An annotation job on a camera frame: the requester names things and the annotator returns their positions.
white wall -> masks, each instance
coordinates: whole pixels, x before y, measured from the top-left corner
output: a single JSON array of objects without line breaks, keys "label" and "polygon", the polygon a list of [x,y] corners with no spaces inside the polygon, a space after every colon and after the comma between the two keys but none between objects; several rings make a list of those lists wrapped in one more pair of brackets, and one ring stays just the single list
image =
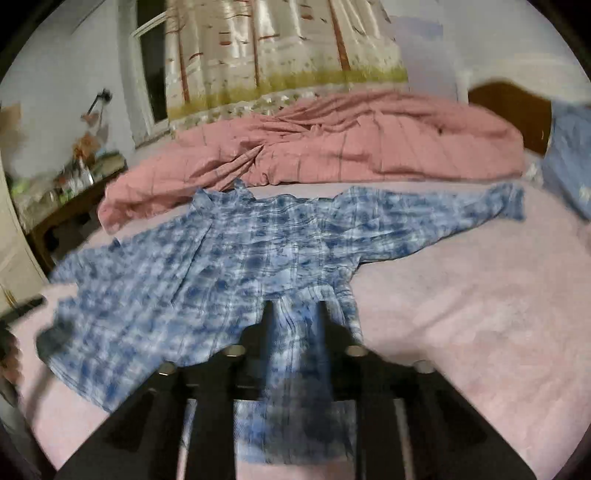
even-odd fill
[{"label": "white wall", "polygon": [[21,138],[2,151],[5,169],[19,176],[59,170],[86,129],[80,115],[103,88],[107,148],[134,153],[118,51],[118,0],[66,0],[34,32],[0,83],[4,105],[21,102]]},{"label": "white wall", "polygon": [[591,82],[566,42],[528,0],[382,0],[389,15],[441,21],[465,89],[509,79],[539,94],[591,101]]}]

tree pattern on curtain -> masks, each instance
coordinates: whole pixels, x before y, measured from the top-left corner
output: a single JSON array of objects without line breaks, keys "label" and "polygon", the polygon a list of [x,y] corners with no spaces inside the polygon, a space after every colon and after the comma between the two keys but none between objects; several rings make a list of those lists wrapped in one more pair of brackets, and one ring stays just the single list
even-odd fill
[{"label": "tree pattern on curtain", "polygon": [[168,0],[166,26],[173,128],[408,82],[379,0]]}]

pink bedsheet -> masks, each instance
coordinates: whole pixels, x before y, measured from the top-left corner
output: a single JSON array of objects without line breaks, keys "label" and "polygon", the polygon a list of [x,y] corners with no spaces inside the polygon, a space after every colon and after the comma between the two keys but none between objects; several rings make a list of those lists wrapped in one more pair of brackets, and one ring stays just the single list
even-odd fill
[{"label": "pink bedsheet", "polygon": [[238,177],[248,186],[494,180],[523,168],[521,134],[484,109],[396,90],[341,93],[181,132],[109,185],[98,214],[115,232]]},{"label": "pink bedsheet", "polygon": [[[399,191],[484,186],[380,183]],[[256,197],[291,193],[333,196],[346,184],[252,189]],[[401,362],[432,360],[530,465],[551,480],[591,422],[591,256],[580,223],[557,199],[525,184],[527,219],[495,220],[394,261],[363,265],[352,281],[364,342]],[[186,210],[136,220],[133,235]],[[111,240],[98,232],[91,244]],[[59,467],[106,418],[37,358],[34,336],[51,322],[57,298],[73,286],[46,290],[50,305],[15,328],[23,350],[25,409],[49,458]],[[329,465],[238,465],[238,478],[353,478],[349,462]]]}]

pink comforter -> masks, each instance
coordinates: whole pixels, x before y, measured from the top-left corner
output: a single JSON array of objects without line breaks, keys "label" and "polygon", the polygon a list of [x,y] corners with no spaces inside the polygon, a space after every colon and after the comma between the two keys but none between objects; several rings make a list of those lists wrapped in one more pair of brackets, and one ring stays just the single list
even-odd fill
[{"label": "pink comforter", "polygon": [[182,132],[109,185],[98,213],[115,232],[238,177],[248,186],[493,180],[523,166],[519,131],[484,109],[396,90],[342,93]]}]

